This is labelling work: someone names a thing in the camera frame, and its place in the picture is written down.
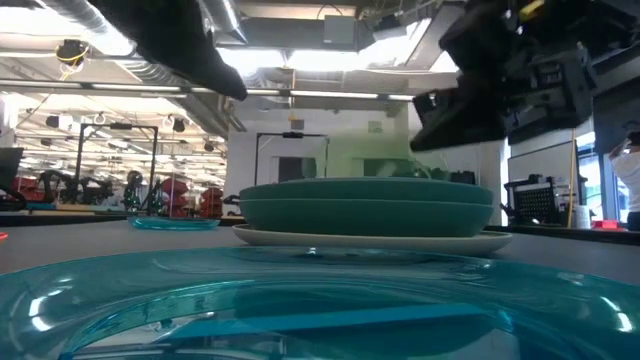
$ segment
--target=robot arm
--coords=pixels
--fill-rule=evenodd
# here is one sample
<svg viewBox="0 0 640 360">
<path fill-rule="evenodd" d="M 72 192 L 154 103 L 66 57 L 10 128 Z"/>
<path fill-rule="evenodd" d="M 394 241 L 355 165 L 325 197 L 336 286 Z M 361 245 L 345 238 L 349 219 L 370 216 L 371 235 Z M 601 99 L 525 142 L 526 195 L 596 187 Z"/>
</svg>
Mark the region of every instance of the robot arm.
<svg viewBox="0 0 640 360">
<path fill-rule="evenodd" d="M 594 60 L 635 45 L 637 18 L 604 1 L 470 0 L 440 39 L 458 87 L 413 100 L 425 151 L 574 128 L 593 114 Z"/>
</svg>

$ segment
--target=white plate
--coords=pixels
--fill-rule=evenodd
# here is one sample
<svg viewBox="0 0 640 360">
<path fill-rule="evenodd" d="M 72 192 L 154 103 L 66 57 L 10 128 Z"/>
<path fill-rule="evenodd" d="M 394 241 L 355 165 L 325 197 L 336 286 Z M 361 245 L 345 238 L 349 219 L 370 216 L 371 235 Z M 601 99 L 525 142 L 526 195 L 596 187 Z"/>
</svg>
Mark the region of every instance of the white plate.
<svg viewBox="0 0 640 360">
<path fill-rule="evenodd" d="M 255 246 L 343 247 L 389 250 L 419 250 L 452 255 L 481 256 L 503 248 L 511 234 L 483 231 L 474 237 L 382 237 L 298 234 L 254 230 L 250 225 L 236 225 L 233 232 Z"/>
</svg>

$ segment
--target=person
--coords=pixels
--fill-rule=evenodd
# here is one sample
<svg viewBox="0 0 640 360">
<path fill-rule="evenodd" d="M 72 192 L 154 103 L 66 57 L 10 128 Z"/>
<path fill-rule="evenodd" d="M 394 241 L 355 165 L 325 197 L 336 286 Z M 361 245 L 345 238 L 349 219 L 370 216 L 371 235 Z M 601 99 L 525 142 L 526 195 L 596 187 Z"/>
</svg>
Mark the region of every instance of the person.
<svg viewBox="0 0 640 360">
<path fill-rule="evenodd" d="M 629 189 L 628 229 L 640 231 L 640 131 L 629 133 L 627 138 L 609 153 L 609 159 L 613 165 L 613 172 Z"/>
</svg>

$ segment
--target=table surface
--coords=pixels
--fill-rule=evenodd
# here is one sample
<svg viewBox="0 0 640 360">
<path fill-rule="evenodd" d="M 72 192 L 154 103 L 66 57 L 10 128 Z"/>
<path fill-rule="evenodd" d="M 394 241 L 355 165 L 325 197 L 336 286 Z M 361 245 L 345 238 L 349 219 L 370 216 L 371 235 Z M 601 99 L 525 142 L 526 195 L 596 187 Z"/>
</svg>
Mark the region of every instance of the table surface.
<svg viewBox="0 0 640 360">
<path fill-rule="evenodd" d="M 242 246 L 230 227 L 215 231 L 138 230 L 126 221 L 0 229 L 0 274 L 95 256 Z M 514 234 L 492 259 L 552 266 L 640 285 L 640 247 Z"/>
</svg>

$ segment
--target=clear blue plastic container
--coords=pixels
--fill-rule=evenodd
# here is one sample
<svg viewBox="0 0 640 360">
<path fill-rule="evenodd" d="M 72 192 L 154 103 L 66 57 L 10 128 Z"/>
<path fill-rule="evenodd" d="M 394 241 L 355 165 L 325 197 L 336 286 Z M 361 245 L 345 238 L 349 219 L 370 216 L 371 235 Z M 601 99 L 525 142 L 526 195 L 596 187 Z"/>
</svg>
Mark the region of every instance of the clear blue plastic container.
<svg viewBox="0 0 640 360">
<path fill-rule="evenodd" d="M 0 276 L 4 359 L 638 359 L 640 290 L 394 251 L 218 248 Z"/>
<path fill-rule="evenodd" d="M 213 230 L 220 220 L 210 219 L 167 219 L 160 217 L 130 217 L 129 223 L 137 229 L 145 230 L 172 230 L 172 231 L 199 231 Z"/>
</svg>

